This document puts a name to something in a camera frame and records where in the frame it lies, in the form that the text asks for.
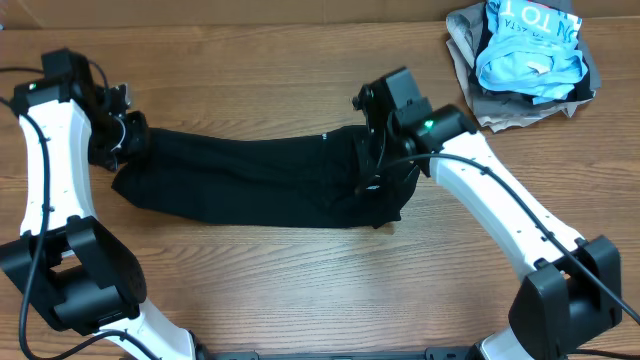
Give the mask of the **black t-shirt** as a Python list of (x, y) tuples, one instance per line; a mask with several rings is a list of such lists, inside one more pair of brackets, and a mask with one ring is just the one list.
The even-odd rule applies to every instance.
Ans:
[(378, 228), (412, 195), (357, 195), (354, 135), (237, 141), (154, 128), (112, 188), (136, 207), (214, 225)]

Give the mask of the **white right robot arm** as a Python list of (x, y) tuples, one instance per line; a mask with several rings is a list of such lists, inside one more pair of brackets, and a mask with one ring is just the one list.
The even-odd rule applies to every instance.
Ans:
[(433, 109), (406, 67), (363, 85), (352, 103), (366, 118), (377, 162), (361, 186), (418, 167), (469, 210), (520, 282), (505, 329), (471, 346), (429, 348), (426, 358), (566, 359), (620, 324), (618, 249), (604, 236), (586, 240), (551, 214), (459, 108)]

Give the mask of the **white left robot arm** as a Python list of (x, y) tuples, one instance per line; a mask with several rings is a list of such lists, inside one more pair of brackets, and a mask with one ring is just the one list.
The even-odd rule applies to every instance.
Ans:
[(125, 86), (96, 84), (95, 62), (69, 49), (46, 53), (38, 79), (7, 106), (27, 147), (28, 191), (17, 240), (1, 267), (21, 291), (20, 319), (37, 312), (84, 346), (109, 340), (136, 359), (205, 359), (192, 332), (149, 300), (134, 254), (98, 220), (89, 169), (109, 171), (144, 154), (149, 129)]

